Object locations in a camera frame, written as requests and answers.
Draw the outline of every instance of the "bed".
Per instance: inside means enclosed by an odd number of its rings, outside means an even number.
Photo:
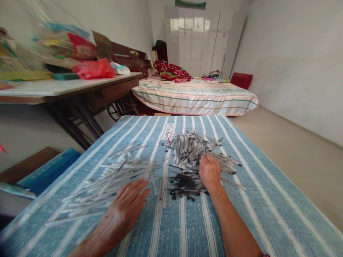
[[[167,142],[163,138],[170,126],[174,133],[196,128],[200,135],[223,138],[224,150],[242,164],[236,175],[224,176],[248,188],[224,184],[225,190],[263,252],[343,256],[342,233],[227,117],[213,115],[123,116],[2,231],[5,256],[67,256],[101,216],[49,227],[49,220],[63,215],[61,200],[102,174],[104,156],[134,141],[149,145],[132,154],[160,166],[154,171],[160,176],[168,155],[160,142]],[[156,180],[158,188],[161,180]],[[210,197],[202,193],[192,202],[172,200],[166,193],[159,201],[151,192],[132,232],[107,256],[225,256]]]
[[[149,78],[140,80],[132,92],[146,106],[170,114],[241,116],[258,105],[248,90],[199,79],[175,83]]]

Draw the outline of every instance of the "pile of pens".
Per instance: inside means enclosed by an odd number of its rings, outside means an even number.
[[[108,163],[100,165],[104,168],[102,176],[96,180],[84,180],[81,190],[64,198],[64,209],[61,211],[64,213],[63,218],[50,221],[48,225],[103,215],[123,186],[140,178],[150,177],[149,181],[157,194],[155,180],[159,177],[153,176],[153,170],[159,166],[151,165],[149,161],[142,162],[142,158],[133,158],[133,151],[148,146],[133,145],[134,143],[109,154]],[[117,162],[113,162],[116,157],[119,157]]]
[[[219,161],[221,171],[228,174],[236,174],[237,170],[234,165],[242,166],[239,162],[233,160],[230,155],[226,156],[216,152],[217,149],[222,147],[221,141],[223,138],[215,140],[206,135],[204,137],[198,135],[194,130],[194,132],[187,131],[185,134],[171,134],[169,139],[171,142],[169,144],[161,143],[168,148],[166,152],[171,150],[170,152],[173,153],[165,158],[165,160],[173,162],[173,164],[168,165],[174,170],[179,170],[179,172],[170,170],[176,176],[168,178],[173,188],[167,190],[170,191],[173,200],[177,197],[187,196],[187,199],[195,201],[191,195],[199,196],[201,192],[208,194],[199,176],[199,165],[202,155],[209,154],[215,157]],[[246,190],[246,187],[234,183],[223,176],[221,176],[221,180]]]

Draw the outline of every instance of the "white wardrobe door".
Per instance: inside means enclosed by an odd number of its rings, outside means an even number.
[[[200,77],[202,77],[204,73],[211,72],[212,58],[217,36],[219,12],[206,11],[204,18],[204,40],[200,67]]]
[[[179,66],[179,10],[177,7],[164,7],[164,23],[168,62]]]
[[[222,70],[222,77],[224,79],[228,79],[230,76],[246,17],[247,15],[241,12],[236,12],[233,15]]]
[[[193,10],[179,8],[179,66],[188,73],[192,42]]]
[[[228,43],[229,31],[234,12],[221,11],[218,23],[217,38],[214,46],[211,71],[219,70],[222,73],[225,50]]]
[[[192,44],[190,50],[190,69],[192,77],[200,76],[205,31],[205,10],[193,10]]]

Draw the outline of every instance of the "table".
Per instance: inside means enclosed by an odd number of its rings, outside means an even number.
[[[94,115],[108,110],[114,102],[131,93],[139,85],[140,72],[117,75],[112,79],[39,80],[26,82],[14,89],[0,90],[0,103],[40,104],[48,115],[84,150],[93,143],[77,125],[84,123],[99,139],[104,134]],[[121,109],[118,103],[113,106]],[[139,114],[135,106],[132,111]]]
[[[105,155],[135,140],[149,147],[132,154],[159,165],[154,175],[160,176],[168,153],[159,142],[166,142],[161,139],[170,124],[175,133],[196,128],[200,135],[223,137],[225,153],[242,164],[236,175],[224,176],[248,190],[224,183],[225,189],[263,252],[343,256],[342,233],[225,116],[123,116],[2,232],[1,246],[8,256],[67,256],[101,217],[46,226],[49,220],[63,217],[61,200],[82,190],[85,179],[102,174]],[[161,179],[156,182],[159,188]],[[172,200],[165,194],[158,201],[151,192],[132,232],[108,256],[224,256],[210,197],[202,193],[194,198],[195,202],[185,197]]]

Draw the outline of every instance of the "right hand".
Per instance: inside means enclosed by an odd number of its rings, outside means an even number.
[[[199,175],[209,193],[221,186],[220,173],[220,165],[216,158],[212,155],[201,156]]]

